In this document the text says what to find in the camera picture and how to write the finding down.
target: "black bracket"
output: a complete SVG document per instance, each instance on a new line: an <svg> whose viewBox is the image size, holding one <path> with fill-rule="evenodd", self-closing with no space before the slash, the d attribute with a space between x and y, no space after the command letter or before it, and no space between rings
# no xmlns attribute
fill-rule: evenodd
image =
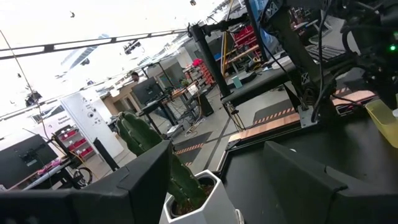
<svg viewBox="0 0 398 224"><path fill-rule="evenodd" d="M235 147L236 145L237 145L237 143L239 143L241 140L240 139L237 139L237 140L234 140L234 141L230 141L227 145L226 145L226 149L225 150L230 150L230 149L232 149L233 147Z"/></svg>

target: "white wall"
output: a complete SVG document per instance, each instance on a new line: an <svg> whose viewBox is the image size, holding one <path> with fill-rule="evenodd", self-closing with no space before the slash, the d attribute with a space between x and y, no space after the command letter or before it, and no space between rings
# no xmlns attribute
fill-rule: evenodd
<svg viewBox="0 0 398 224"><path fill-rule="evenodd" d="M193 63L193 59L191 58L185 47L182 47L177 51L178 51L177 60L182 68L185 68L186 66L191 65Z"/></svg>

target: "metal pole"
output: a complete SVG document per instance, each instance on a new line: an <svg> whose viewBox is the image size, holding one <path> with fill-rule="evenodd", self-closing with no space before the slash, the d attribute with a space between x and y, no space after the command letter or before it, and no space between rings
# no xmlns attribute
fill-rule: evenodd
<svg viewBox="0 0 398 224"><path fill-rule="evenodd" d="M231 94L231 91L229 90L223 75L221 74L220 69L217 66L217 62L214 59L214 56L209 48L209 45L207 44L205 34L203 33L203 30L200 28L198 24L193 25L191 28L191 33L193 36L193 39L195 40L196 43L198 43L199 49L203 55L203 59L206 63L206 66L208 67L209 71L213 75L214 79L216 80L218 87L220 88L220 92L223 96L228 96Z"/></svg>
<svg viewBox="0 0 398 224"><path fill-rule="evenodd" d="M169 81L170 85L171 85L173 88L175 88L174 84L173 84L172 81L170 80L170 77L167 75L166 71L163 69L163 67L162 67L162 65L160 64L160 62L157 62L157 63L159 64L160 68L162 69L163 74L166 76L167 81Z"/></svg>
<svg viewBox="0 0 398 224"><path fill-rule="evenodd" d="M144 72L144 75L145 75L147 78L149 78L147 72L145 71L145 69L144 69L144 68L141 68L141 70Z"/></svg>
<svg viewBox="0 0 398 224"><path fill-rule="evenodd" d="M249 20L250 20L251 25L253 26L254 35L256 36L257 44L259 45L259 48L261 51L262 60L264 62L266 62L266 61L268 61L268 58L266 55L266 51L264 50L264 46L262 45L261 34L260 34L260 31L259 31L257 23L256 23L257 18L254 17L253 10L251 9L249 0L244 0L244 3L246 5L246 9L248 10Z"/></svg>

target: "concrete floor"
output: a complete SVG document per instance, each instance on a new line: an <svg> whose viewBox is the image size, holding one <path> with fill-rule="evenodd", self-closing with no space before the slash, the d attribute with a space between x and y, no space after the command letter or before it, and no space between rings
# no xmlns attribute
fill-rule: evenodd
<svg viewBox="0 0 398 224"><path fill-rule="evenodd" d="M339 47L343 49L341 46L341 34L340 27L343 24L341 20L333 19L331 20L333 26L333 32L328 34L323 40L324 44L332 45L335 47ZM353 50L356 50L356 45L354 45L352 36L349 36L349 44ZM236 132L236 128L234 127L233 122L228 118L225 110L222 107L219 91L217 88L212 89L209 94L207 94L207 98L209 99L210 104L214 109L214 113L206 118L204 122L202 122L196 128L196 136L212 131L211 136L208 138L208 142L200 150L196 159L193 161L189 168L191 168L194 174L201 172L203 169L216 170L221 156L224 153L225 147L228 143L229 137ZM280 101L286 100L288 98L285 91L269 91L260 96L253 98L237 107L239 110L239 115L245 126L252 125L254 114L263 108L274 105ZM174 114L178 117L179 113L184 111L183 103L181 100L175 100L174 102L169 103L170 108L174 112ZM151 114L152 119L155 124L157 124L160 131L163 133L169 129L170 124L167 120L157 116L156 114ZM187 122L183 124L186 129L189 127ZM185 137L185 132L180 133L173 137L174 143L182 142L184 140L189 139L191 136ZM123 166L128 162L132 161L135 158L135 155L127 150L126 144L123 140L120 142L125 147L125 150L115 158L115 161ZM98 156L94 156L90 158L87 162L87 166L98 176L98 178L102 178L111 173L108 165L101 161ZM165 223L164 214L160 219L160 223Z"/></svg>

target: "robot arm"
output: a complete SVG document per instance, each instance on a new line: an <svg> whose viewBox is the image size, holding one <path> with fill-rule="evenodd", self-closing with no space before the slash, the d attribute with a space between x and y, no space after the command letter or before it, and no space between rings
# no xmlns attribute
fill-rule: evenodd
<svg viewBox="0 0 398 224"><path fill-rule="evenodd" d="M352 60L341 64L335 71L342 68L359 67L363 69L361 82L363 88L379 95L385 104L394 110L397 108L395 94L398 92L394 84L397 75L398 50L398 0L389 1L351 1L351 0L270 0L261 16L261 26L268 33L274 35L289 55L292 62L301 71L301 88L303 93L311 92L309 98L305 94L300 96L302 101L311 106L320 107L330 104L330 95L333 88L320 94L321 72L318 65L312 60L297 34L290 28L288 9L290 7L325 10L326 14L339 17L346 21L341 33L342 42ZM349 49L347 36L352 32L358 45L360 55ZM336 77L333 72L324 72L325 76Z"/></svg>

